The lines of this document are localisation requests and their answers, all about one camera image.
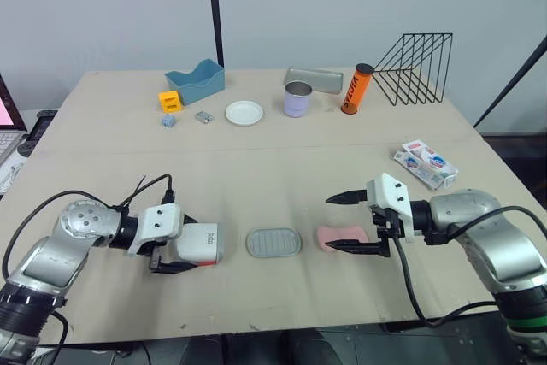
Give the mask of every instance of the laptop screen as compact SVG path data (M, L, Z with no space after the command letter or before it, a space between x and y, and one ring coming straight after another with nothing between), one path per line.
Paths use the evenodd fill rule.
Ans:
M9 95L2 75L0 75L0 130L26 130L25 123Z
M11 120L11 117L9 117L8 110L6 109L6 106L3 104L3 101L0 100L0 126L13 126L14 122Z

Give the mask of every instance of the orange tube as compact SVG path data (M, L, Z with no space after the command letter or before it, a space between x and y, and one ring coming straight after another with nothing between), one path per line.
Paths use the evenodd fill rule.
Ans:
M374 68L369 64L359 63L351 79L350 88L342 103L342 111L347 115L354 115L359 109L362 98L367 90L368 82L372 79Z

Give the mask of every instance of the small metal block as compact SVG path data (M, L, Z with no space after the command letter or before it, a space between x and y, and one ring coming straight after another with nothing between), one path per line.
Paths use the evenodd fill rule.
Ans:
M199 113L196 114L196 119L201 121L204 124L207 124L213 121L215 118L209 113L207 113L206 111L200 111Z
M164 115L162 117L162 124L165 126L165 127L172 127L174 125L174 115Z

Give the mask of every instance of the white box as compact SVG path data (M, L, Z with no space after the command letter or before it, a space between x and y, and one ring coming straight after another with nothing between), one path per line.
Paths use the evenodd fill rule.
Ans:
M452 185L458 169L421 140L403 144L405 151L398 151L394 160L401 163L433 190Z

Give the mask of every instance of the white wall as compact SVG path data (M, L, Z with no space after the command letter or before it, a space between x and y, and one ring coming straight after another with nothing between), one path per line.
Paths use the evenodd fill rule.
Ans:
M85 70L216 58L209 0L0 0L0 72L20 109L57 107Z
M491 134L547 132L547 54L477 129Z
M547 0L221 0L221 18L227 68L374 65L404 32L453 32L448 96L474 123L545 36ZM528 76L488 131L545 129L528 114L545 71Z

